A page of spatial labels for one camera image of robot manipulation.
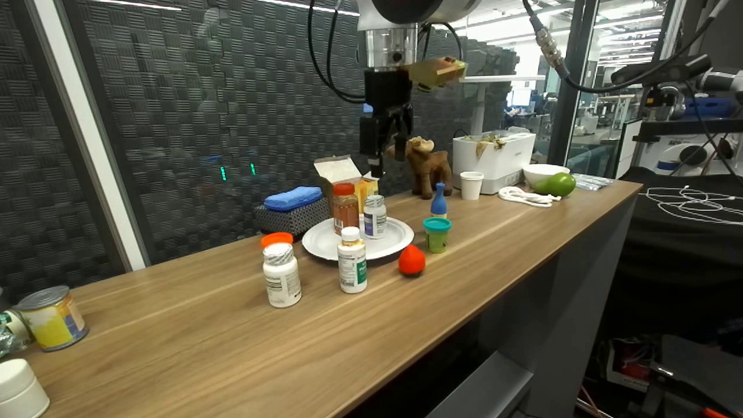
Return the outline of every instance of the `dark fabric wall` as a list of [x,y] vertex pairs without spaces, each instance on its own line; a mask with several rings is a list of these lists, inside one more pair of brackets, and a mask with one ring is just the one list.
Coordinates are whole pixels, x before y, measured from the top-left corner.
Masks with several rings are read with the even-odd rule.
[[73,162],[29,63],[19,20],[0,0],[0,296],[82,286],[121,272],[93,220]]
[[[100,105],[154,261],[255,235],[252,207],[316,182],[314,157],[350,153],[365,168],[359,108],[314,74],[306,9],[255,0],[176,4],[180,11],[77,1],[71,15],[94,56],[89,70],[100,74]],[[363,92],[365,36],[354,22],[338,19],[331,74],[344,91]],[[329,13],[316,13],[321,65],[328,27]],[[481,74],[515,66],[504,49],[465,42],[465,51]],[[436,52],[457,52],[438,29],[430,42]],[[490,88],[495,126],[505,91]],[[469,129],[472,97],[466,86],[416,92],[416,133],[447,149]],[[407,164],[388,166],[390,193],[407,189]]]

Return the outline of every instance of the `cup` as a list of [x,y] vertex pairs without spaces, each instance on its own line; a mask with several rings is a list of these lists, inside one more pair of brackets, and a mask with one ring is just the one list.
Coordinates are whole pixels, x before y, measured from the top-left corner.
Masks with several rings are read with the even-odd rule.
[[447,229],[451,220],[447,217],[425,217],[423,220],[425,229],[425,245],[430,252],[440,252],[447,245]]
[[0,362],[0,415],[41,415],[48,397],[24,357]]
[[479,200],[483,188],[483,172],[462,172],[462,200]]

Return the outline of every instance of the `blue object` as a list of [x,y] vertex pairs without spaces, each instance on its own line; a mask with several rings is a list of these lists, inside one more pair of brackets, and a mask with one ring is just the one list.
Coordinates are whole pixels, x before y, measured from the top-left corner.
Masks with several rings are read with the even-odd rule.
[[683,119],[726,119],[726,116],[733,116],[735,110],[738,110],[738,101],[733,97],[695,97],[695,100],[686,100],[686,110],[683,114]]
[[296,207],[306,207],[314,203],[322,198],[322,189],[318,185],[296,185],[292,189],[286,193],[277,193],[264,198],[264,208],[269,210],[292,210]]
[[432,200],[432,215],[446,215],[446,198],[443,198],[443,188],[446,188],[446,182],[436,182],[436,195],[435,195],[435,200]]

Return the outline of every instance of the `bottle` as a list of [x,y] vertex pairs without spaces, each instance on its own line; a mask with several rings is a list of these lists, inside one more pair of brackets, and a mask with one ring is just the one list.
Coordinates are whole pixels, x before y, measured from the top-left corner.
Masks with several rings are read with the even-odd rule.
[[435,215],[435,217],[446,217],[446,198],[443,198],[443,188],[446,188],[446,182],[443,182],[443,181],[438,181],[438,182],[436,182],[436,195],[435,195],[435,200],[432,200],[432,215]]
[[262,251],[264,289],[272,306],[292,306],[302,296],[300,267],[292,245],[269,243]]
[[344,292],[363,292],[368,286],[367,276],[367,243],[358,228],[340,229],[338,274]]
[[385,229],[385,223],[388,223],[385,198],[368,195],[365,203],[365,235],[379,237]]
[[358,228],[358,200],[353,182],[331,185],[331,217],[337,235],[340,235],[340,229],[349,225]]

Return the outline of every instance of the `label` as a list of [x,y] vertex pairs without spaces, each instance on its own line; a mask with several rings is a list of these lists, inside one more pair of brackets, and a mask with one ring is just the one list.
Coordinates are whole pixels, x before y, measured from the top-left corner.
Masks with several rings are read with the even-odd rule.
[[86,337],[86,322],[70,296],[21,316],[41,351],[65,348]]
[[340,287],[346,292],[359,292],[367,287],[367,256],[365,251],[338,256]]
[[291,306],[302,296],[300,272],[264,274],[264,287],[269,292],[269,304]]
[[385,229],[388,215],[365,214],[365,235],[375,237]]

